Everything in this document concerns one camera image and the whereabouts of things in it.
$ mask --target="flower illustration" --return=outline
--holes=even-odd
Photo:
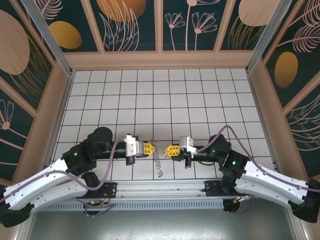
[[[12,130],[10,128],[10,122],[11,122],[12,116],[14,114],[14,109],[15,109],[15,105],[11,101],[8,101],[8,103],[6,105],[6,103],[3,99],[0,100],[0,130],[10,130],[11,132],[26,139],[27,138],[26,136],[16,132],[15,130]],[[0,142],[3,142],[9,146],[16,148],[16,149],[23,150],[23,147],[15,145],[15,144],[8,142],[2,138],[0,138]]]
[[[174,13],[172,14],[172,16],[171,16],[171,13],[167,13],[165,15],[165,19],[170,28],[172,46],[173,46],[173,50],[175,51],[176,48],[174,43],[174,37],[172,35],[172,29],[183,27],[184,25],[186,25],[186,23],[185,21],[183,21],[183,17],[181,16],[181,13]]]
[[[10,128],[10,121],[14,114],[15,105],[8,101],[7,106],[3,99],[0,100],[0,129],[8,130]]]
[[[196,5],[216,4],[218,2],[220,2],[220,0],[186,0],[186,3],[191,7]]]
[[[194,50],[197,50],[198,34],[210,33],[217,30],[215,13],[203,13],[199,18],[199,12],[192,14],[192,24],[195,32]]]

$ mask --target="black cable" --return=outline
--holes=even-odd
[[[210,164],[205,164],[205,163],[203,163],[202,161],[198,161],[198,163],[200,163],[200,164],[202,164],[202,165],[205,165],[205,166],[212,166],[212,165],[215,164],[214,162],[213,162],[213,163],[210,163]]]

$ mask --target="ventilation grille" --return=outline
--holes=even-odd
[[[130,210],[183,210],[183,209],[223,209],[223,199],[210,200],[161,200],[161,201],[119,201],[112,211]],[[76,201],[53,204],[40,209],[41,212],[83,211],[84,206]],[[88,211],[100,211],[89,208]]]

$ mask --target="metal spring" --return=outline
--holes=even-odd
[[[154,158],[154,162],[155,162],[155,167],[158,170],[158,173],[157,173],[158,178],[161,178],[164,175],[164,173],[161,170],[161,164],[160,164],[160,160],[159,160],[159,152],[157,149],[157,144],[156,144],[156,141],[153,140],[152,138],[149,138],[149,142],[154,147],[153,158]]]

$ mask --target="grid mat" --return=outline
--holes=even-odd
[[[115,159],[107,180],[215,179],[222,173],[215,163],[204,166],[166,159],[164,150],[191,136],[204,146],[226,124],[262,166],[274,169],[256,104],[244,69],[149,69],[77,71],[62,126],[54,148],[53,162],[97,127],[108,127],[113,140],[126,134],[147,141],[153,138],[159,153],[158,174],[153,156],[126,166]],[[224,137],[242,154],[234,135]],[[98,160],[93,170],[101,180],[108,160]]]

